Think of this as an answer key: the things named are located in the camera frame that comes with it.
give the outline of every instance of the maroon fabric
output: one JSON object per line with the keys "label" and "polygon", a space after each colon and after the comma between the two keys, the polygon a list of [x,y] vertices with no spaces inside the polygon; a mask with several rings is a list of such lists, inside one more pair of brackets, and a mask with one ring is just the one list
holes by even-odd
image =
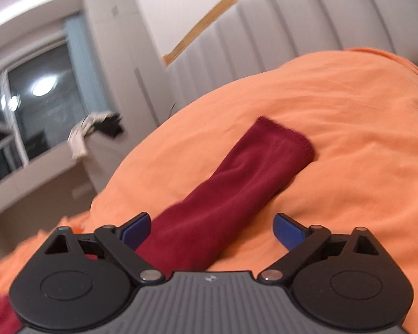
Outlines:
{"label": "maroon fabric", "polygon": [[153,220],[136,253],[167,277],[206,270],[313,158],[302,134],[260,117],[207,181]]}

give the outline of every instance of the wooden trim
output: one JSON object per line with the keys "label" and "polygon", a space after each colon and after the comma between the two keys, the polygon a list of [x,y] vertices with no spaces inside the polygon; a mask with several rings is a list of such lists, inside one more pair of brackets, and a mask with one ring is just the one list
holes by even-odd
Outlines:
{"label": "wooden trim", "polygon": [[201,19],[187,35],[182,39],[170,54],[164,55],[163,59],[166,65],[173,62],[191,42],[193,42],[210,24],[217,20],[225,11],[239,0],[221,0],[214,8]]}

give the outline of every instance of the white logo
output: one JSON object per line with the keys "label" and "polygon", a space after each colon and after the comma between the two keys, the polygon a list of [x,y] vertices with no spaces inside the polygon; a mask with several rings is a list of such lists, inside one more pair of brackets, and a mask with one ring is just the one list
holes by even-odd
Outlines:
{"label": "white logo", "polygon": [[209,275],[209,276],[205,277],[205,280],[209,281],[209,282],[215,281],[216,279],[217,279],[217,277],[214,276],[214,275]]}

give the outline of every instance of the gray upholstered headboard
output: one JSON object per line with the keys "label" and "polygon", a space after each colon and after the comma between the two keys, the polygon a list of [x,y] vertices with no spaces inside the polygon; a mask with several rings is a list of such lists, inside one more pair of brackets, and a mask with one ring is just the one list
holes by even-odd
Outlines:
{"label": "gray upholstered headboard", "polygon": [[368,46],[418,65],[418,0],[240,0],[167,68],[189,104],[302,54]]}

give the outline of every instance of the orange blanket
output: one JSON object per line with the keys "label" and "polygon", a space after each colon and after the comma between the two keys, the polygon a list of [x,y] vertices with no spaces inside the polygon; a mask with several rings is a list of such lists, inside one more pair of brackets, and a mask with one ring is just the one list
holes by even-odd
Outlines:
{"label": "orange blanket", "polygon": [[[187,106],[134,149],[91,211],[62,224],[91,232],[139,212],[157,216],[207,179],[265,115],[306,135],[317,160],[276,196],[212,270],[258,273],[285,253],[272,219],[285,212],[333,233],[367,226],[406,273],[415,300],[405,328],[418,334],[418,68],[370,49],[305,55]],[[0,293],[46,234],[0,262]]]}

